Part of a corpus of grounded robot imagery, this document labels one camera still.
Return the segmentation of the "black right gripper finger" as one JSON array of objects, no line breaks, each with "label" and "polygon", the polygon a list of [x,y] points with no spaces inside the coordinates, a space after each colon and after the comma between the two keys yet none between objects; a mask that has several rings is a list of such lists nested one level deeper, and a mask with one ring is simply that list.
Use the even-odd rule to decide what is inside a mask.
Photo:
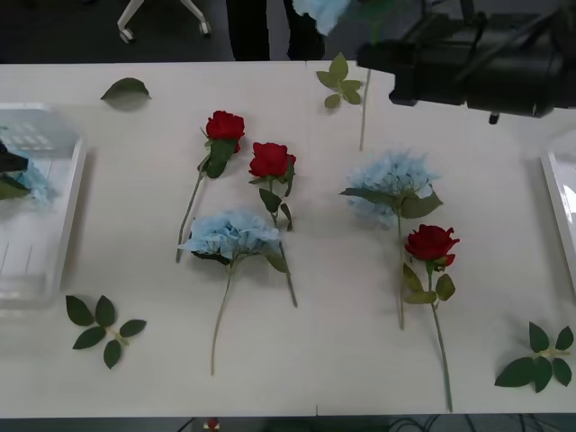
[{"label": "black right gripper finger", "polygon": [[389,57],[398,48],[397,40],[381,40],[377,43],[366,43],[362,45],[358,52],[358,57]]},{"label": "black right gripper finger", "polygon": [[394,73],[396,65],[392,58],[385,56],[361,56],[357,55],[357,65],[361,68],[372,69],[383,73]]}]

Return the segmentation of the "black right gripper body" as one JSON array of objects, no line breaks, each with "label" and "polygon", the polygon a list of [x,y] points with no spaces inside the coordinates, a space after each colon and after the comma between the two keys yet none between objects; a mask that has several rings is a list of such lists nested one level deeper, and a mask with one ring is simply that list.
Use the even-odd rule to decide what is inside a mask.
[{"label": "black right gripper body", "polygon": [[389,98],[393,104],[414,106],[417,102],[463,105],[465,91],[456,77],[467,65],[470,49],[464,45],[400,45],[392,52],[391,72],[395,85]]}]

